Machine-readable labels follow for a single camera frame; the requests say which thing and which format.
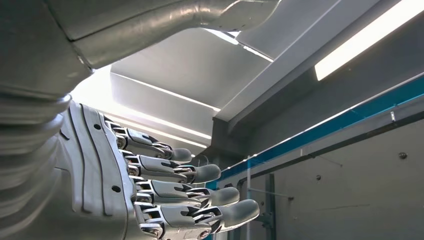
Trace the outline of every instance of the blue trim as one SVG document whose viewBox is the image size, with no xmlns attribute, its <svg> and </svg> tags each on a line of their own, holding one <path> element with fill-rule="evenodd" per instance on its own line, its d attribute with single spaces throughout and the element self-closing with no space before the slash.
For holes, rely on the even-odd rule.
<svg viewBox="0 0 424 240">
<path fill-rule="evenodd" d="M 362 105 L 359 105 L 352 110 L 349 110 L 309 131 L 306 131 L 292 139 L 276 145 L 256 157 L 250 158 L 246 162 L 232 167 L 229 170 L 222 172 L 221 178 L 209 182 L 207 186 L 215 189 L 218 181 L 229 178 L 233 175 L 239 174 L 249 168 L 254 168 L 259 164 L 263 164 L 269 160 L 286 154 L 294 149 L 311 143 L 317 139 L 332 134 L 340 129 L 357 124 L 367 118 L 370 118 L 379 113 L 385 112 L 394 108 L 395 106 L 409 102 L 415 98 L 424 95 L 424 77 L 417 78 L 408 82 L 400 87 L 397 87 L 373 100 L 370 100 Z"/>
</svg>

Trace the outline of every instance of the robotic hand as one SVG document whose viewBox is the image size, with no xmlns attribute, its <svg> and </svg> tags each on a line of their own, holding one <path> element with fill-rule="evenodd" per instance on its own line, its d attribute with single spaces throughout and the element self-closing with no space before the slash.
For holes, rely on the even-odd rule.
<svg viewBox="0 0 424 240">
<path fill-rule="evenodd" d="M 234 187 L 211 190 L 184 184 L 218 179 L 221 175 L 218 166 L 180 165 L 189 160 L 187 157 L 182 160 L 174 151 L 190 156 L 191 160 L 188 149 L 172 149 L 145 133 L 121 127 L 107 118 L 104 122 L 115 133 L 116 146 L 135 185 L 132 202 L 142 231 L 158 239 L 201 240 L 209 234 L 237 228 L 259 215 L 258 204 L 253 200 L 239 202 L 239 191 Z M 128 147 L 155 157 L 136 155 Z"/>
<path fill-rule="evenodd" d="M 258 214 L 215 165 L 68 95 L 187 28 L 242 31 L 279 0 L 0 1 L 0 239 L 200 240 Z"/>
</svg>

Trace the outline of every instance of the fluorescent light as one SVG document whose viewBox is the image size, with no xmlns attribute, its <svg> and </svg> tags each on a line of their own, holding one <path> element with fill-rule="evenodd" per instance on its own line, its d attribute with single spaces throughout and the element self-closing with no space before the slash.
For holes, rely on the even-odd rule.
<svg viewBox="0 0 424 240">
<path fill-rule="evenodd" d="M 189 134 L 193 134 L 193 135 L 205 138 L 205 139 L 212 139 L 212 137 L 207 135 L 207 134 L 204 134 L 204 133 L 201 133 L 201 132 L 198 132 L 198 131 L 177 125 L 175 123 L 165 121 L 163 119 L 160 119 L 160 118 L 157 118 L 157 117 L 136 111 L 134 109 L 128 108 L 128 107 L 121 105 L 119 103 L 114 103 L 114 105 L 115 105 L 115 108 L 119 109 L 119 112 L 121 112 L 121 113 L 132 114 L 132 115 L 135 115 L 137 117 L 147 119 L 147 120 L 150 120 L 150 121 L 158 123 L 158 124 L 166 125 L 166 126 L 171 127 L 173 129 L 178 129 L 180 131 L 183 131 L 183 132 L 186 132 L 186 133 L 189 133 Z"/>
<path fill-rule="evenodd" d="M 263 53 L 260 53 L 260 52 L 256 51 L 253 48 L 250 48 L 250 47 L 244 45 L 243 46 L 243 49 L 246 50 L 246 51 L 249 51 L 249 52 L 253 53 L 254 55 L 257 55 L 257 56 L 259 56 L 259 57 L 261 57 L 261 58 L 263 58 L 263 59 L 265 59 L 265 60 L 267 60 L 267 61 L 269 61 L 271 63 L 274 62 L 274 60 L 272 58 L 270 58 L 269 56 L 264 55 Z"/>
<path fill-rule="evenodd" d="M 225 41 L 227 41 L 229 43 L 232 43 L 234 45 L 238 45 L 239 44 L 239 41 L 235 40 L 234 38 L 228 36 L 227 34 L 221 32 L 221 31 L 207 29 L 207 28 L 204 28 L 204 29 L 206 31 L 208 31 L 209 33 L 211 33 L 211 34 L 217 36 L 218 38 L 223 39 L 223 40 L 225 40 Z"/>
<path fill-rule="evenodd" d="M 196 100 L 194 100 L 194 99 L 191 99 L 191 98 L 189 98 L 189 97 L 186 97 L 186 96 L 183 96 L 183 95 L 177 94 L 177 93 L 175 93 L 175 92 L 168 91 L 168 90 L 166 90 L 166 89 L 163 89 L 163 88 L 160 88 L 160 87 L 157 87 L 157 86 L 153 86 L 153 85 L 151 85 L 151 84 L 148 84 L 148 83 L 145 83 L 145 82 L 142 82 L 142 81 L 139 81 L 139 80 L 135 80 L 135 79 L 132 79 L 132 78 L 129 78 L 129 77 L 127 77 L 127 76 L 123 76 L 123 75 L 120 75 L 120 74 L 117 74 L 117 73 L 114 73 L 114 72 L 111 72 L 111 74 L 116 75 L 116 76 L 120 76 L 121 78 L 131 80 L 131 81 L 136 82 L 136 83 L 138 83 L 138 84 L 141 84 L 141 85 L 147 86 L 147 87 L 149 87 L 149 88 L 152 88 L 152 89 L 155 89 L 155 90 L 161 91 L 161 92 L 163 92 L 163 93 L 166 93 L 166 94 L 169 94 L 169 95 L 175 96 L 175 97 L 177 97 L 177 98 L 184 99 L 184 100 L 187 100 L 187 101 L 189 101 L 189 102 L 192 102 L 192 103 L 195 103 L 195 104 L 199 104 L 199 105 L 205 106 L 205 107 L 207 107 L 207 108 L 211 108 L 211 109 L 213 109 L 215 112 L 219 112 L 219 111 L 221 111 L 221 109 L 219 109 L 219 108 L 217 108 L 217 107 L 214 107 L 214 106 L 208 105 L 208 104 L 203 103 L 203 102 L 200 102 L 200 101 L 196 101 Z"/>
<path fill-rule="evenodd" d="M 124 119 L 121 119 L 121 118 L 118 118 L 118 117 L 114 117 L 114 116 L 110 116 L 110 115 L 108 115 L 107 117 L 110 118 L 111 120 L 115 121 L 115 122 L 122 123 L 122 124 L 131 126 L 133 128 L 136 128 L 136 129 L 149 131 L 151 133 L 161 135 L 161 136 L 164 136 L 164 137 L 168 137 L 170 139 L 175 139 L 177 141 L 180 141 L 180 142 L 183 142 L 183 143 L 186 143 L 186 144 L 191 144 L 191 145 L 203 148 L 203 149 L 207 148 L 206 145 L 203 145 L 203 144 L 200 144 L 200 143 L 197 143 L 197 142 L 194 142 L 194 141 L 190 141 L 190 140 L 184 139 L 182 137 L 175 136 L 175 135 L 163 132 L 163 131 L 159 131 L 159 130 L 156 130 L 156 129 L 153 129 L 153 128 L 150 128 L 150 127 L 147 127 L 147 126 L 143 126 L 143 125 L 140 125 L 140 124 L 132 122 L 132 121 L 127 121 L 127 120 L 124 120 Z"/>
<path fill-rule="evenodd" d="M 315 65 L 322 80 L 379 40 L 424 11 L 424 0 L 402 0 Z"/>
</svg>

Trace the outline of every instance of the bolt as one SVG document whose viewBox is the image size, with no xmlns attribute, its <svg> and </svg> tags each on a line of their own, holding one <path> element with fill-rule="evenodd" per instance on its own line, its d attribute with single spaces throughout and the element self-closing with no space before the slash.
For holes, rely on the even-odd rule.
<svg viewBox="0 0 424 240">
<path fill-rule="evenodd" d="M 142 203 L 150 203 L 149 199 L 146 197 L 143 197 L 142 199 L 140 199 L 140 202 Z"/>
<path fill-rule="evenodd" d="M 133 170 L 133 169 L 130 169 L 130 170 L 128 170 L 128 174 L 130 176 L 135 176 L 137 174 L 137 172 L 135 170 Z"/>
<path fill-rule="evenodd" d="M 159 230 L 157 230 L 157 229 L 151 229 L 150 231 L 149 231 L 149 233 L 151 233 L 151 234 L 153 234 L 156 238 L 159 238 Z"/>
<path fill-rule="evenodd" d="M 406 152 L 399 152 L 399 158 L 404 160 L 408 157 L 408 154 Z"/>
<path fill-rule="evenodd" d="M 200 233 L 200 235 L 197 239 L 198 240 L 205 239 L 208 235 L 209 235 L 209 230 L 203 231 L 202 233 Z"/>
</svg>

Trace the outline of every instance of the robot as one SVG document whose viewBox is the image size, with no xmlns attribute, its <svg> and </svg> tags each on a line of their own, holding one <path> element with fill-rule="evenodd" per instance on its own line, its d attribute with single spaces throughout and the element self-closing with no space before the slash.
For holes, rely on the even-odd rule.
<svg viewBox="0 0 424 240">
<path fill-rule="evenodd" d="M 72 101 L 99 69 L 181 30 L 242 31 L 278 0 L 1 0 L 0 239 L 201 240 L 259 214 L 187 149 Z"/>
</svg>

